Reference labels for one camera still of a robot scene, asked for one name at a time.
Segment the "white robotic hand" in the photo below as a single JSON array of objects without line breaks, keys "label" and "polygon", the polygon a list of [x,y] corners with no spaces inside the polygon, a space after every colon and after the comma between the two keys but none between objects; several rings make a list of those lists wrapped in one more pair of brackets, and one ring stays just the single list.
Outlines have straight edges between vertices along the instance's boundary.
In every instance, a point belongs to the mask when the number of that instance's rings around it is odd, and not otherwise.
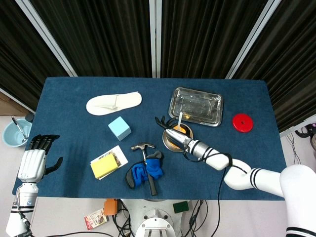
[{"label": "white robotic hand", "polygon": [[37,183],[44,175],[57,170],[63,158],[60,157],[57,163],[49,168],[45,167],[47,153],[57,135],[38,135],[32,139],[28,150],[23,154],[18,178],[23,184],[17,188],[15,200],[11,209],[6,232],[10,237],[32,236],[30,222],[35,201],[39,189]]}]

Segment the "metal tray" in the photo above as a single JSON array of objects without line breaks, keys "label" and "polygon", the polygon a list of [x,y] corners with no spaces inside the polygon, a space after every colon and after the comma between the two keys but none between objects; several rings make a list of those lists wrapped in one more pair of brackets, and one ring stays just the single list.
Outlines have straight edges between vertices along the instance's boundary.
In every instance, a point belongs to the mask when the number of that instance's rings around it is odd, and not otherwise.
[{"label": "metal tray", "polygon": [[178,87],[174,90],[169,115],[182,120],[216,127],[222,122],[224,100],[220,94]]}]

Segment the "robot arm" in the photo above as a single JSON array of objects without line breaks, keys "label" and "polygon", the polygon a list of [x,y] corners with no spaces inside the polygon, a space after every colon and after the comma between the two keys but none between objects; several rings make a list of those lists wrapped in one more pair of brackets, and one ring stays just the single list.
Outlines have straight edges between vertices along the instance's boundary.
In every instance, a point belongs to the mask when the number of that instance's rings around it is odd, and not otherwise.
[{"label": "robot arm", "polygon": [[56,135],[38,135],[30,142],[28,150],[22,156],[18,178],[23,184],[17,188],[11,214],[6,226],[6,232],[10,237],[32,236],[30,222],[35,207],[39,189],[37,183],[44,175],[49,174],[61,165],[63,158],[60,157],[57,163],[46,168],[46,156]]},{"label": "robot arm", "polygon": [[281,174],[251,169],[243,161],[220,153],[199,140],[192,140],[172,126],[163,128],[170,142],[198,158],[195,162],[204,161],[217,170],[230,167],[224,178],[230,188],[255,188],[284,197],[288,214],[286,237],[316,237],[316,174],[309,167],[292,165]]}]

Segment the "orange box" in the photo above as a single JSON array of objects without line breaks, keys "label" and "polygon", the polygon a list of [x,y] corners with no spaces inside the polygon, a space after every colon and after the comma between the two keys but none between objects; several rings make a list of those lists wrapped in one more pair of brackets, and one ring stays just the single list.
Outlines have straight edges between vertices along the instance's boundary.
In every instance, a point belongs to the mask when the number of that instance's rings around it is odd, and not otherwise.
[{"label": "orange box", "polygon": [[106,199],[103,207],[105,216],[112,216],[118,212],[118,201],[115,199]]}]

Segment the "red lid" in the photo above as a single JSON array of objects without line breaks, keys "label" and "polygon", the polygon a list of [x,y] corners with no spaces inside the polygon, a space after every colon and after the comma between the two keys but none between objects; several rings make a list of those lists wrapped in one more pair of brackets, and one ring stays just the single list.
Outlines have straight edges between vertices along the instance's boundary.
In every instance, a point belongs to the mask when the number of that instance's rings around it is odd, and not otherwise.
[{"label": "red lid", "polygon": [[250,132],[253,128],[253,121],[246,114],[237,114],[233,118],[233,126],[238,132]]}]

